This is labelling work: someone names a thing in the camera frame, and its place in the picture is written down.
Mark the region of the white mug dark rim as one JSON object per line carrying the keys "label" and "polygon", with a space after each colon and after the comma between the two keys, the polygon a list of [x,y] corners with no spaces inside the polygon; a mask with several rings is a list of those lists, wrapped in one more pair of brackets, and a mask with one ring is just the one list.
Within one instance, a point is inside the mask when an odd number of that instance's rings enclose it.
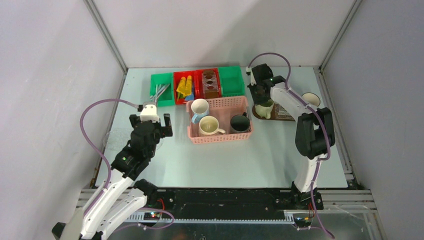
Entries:
{"label": "white mug dark rim", "polygon": [[313,105],[313,106],[316,106],[316,107],[319,107],[319,106],[320,106],[320,104],[321,104],[321,99],[320,99],[320,97],[319,97],[318,95],[316,95],[315,93],[312,93],[312,92],[305,92],[305,93],[302,95],[302,98],[303,98],[306,102],[308,102],[309,104],[311,104],[311,105]]}

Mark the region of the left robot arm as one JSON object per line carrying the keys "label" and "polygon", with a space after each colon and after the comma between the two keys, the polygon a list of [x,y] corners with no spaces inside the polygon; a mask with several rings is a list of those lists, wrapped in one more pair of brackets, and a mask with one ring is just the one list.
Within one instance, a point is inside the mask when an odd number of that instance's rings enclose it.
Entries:
{"label": "left robot arm", "polygon": [[164,125],[157,115],[132,114],[129,119],[133,130],[111,164],[110,179],[68,223],[53,227],[56,240],[106,240],[133,212],[156,206],[157,187],[137,178],[155,156],[160,140],[173,135],[171,116],[163,115]]}

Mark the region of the clear textured toothbrush holder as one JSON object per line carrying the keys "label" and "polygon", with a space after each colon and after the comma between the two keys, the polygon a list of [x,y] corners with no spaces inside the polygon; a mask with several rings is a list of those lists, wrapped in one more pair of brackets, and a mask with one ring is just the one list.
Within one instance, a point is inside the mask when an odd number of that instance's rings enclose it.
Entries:
{"label": "clear textured toothbrush holder", "polygon": [[288,111],[283,108],[278,103],[274,104],[273,107],[273,113],[274,113],[274,119],[278,121],[292,121],[294,122],[295,119],[288,113]]}

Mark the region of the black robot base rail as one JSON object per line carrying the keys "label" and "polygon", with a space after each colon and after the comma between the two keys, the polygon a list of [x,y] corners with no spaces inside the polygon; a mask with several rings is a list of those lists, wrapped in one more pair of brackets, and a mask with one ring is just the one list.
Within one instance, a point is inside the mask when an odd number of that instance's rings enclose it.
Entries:
{"label": "black robot base rail", "polygon": [[285,212],[323,210],[316,190],[300,193],[290,188],[158,188],[148,208],[170,212],[176,220],[255,221],[286,220]]}

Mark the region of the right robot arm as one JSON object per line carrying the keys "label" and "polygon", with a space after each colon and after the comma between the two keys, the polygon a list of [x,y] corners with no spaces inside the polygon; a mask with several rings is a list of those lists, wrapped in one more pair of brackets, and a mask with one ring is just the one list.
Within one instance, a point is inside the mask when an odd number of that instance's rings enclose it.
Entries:
{"label": "right robot arm", "polygon": [[293,182],[297,191],[291,194],[290,201],[295,208],[304,209],[317,187],[321,162],[331,156],[331,146],[335,142],[332,112],[327,107],[317,108],[306,102],[282,76],[260,80],[250,74],[247,87],[256,105],[271,99],[297,118],[295,146],[306,162]]}

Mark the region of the light green mug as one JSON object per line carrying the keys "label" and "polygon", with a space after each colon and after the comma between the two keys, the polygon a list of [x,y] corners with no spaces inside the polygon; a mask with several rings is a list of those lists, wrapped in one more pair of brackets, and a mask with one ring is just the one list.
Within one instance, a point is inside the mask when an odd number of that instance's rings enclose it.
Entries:
{"label": "light green mug", "polygon": [[265,119],[270,119],[272,115],[272,111],[274,108],[275,102],[272,99],[269,99],[267,102],[262,104],[256,104],[254,106],[254,110],[256,114]]}

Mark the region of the white mug blue handle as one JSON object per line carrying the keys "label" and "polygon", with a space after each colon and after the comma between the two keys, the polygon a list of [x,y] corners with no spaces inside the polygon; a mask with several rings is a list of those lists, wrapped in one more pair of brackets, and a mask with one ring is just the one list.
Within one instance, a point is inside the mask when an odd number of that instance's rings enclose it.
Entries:
{"label": "white mug blue handle", "polygon": [[210,113],[210,106],[207,100],[203,98],[196,99],[191,104],[191,111],[193,116],[191,122],[198,124],[203,117],[206,117]]}

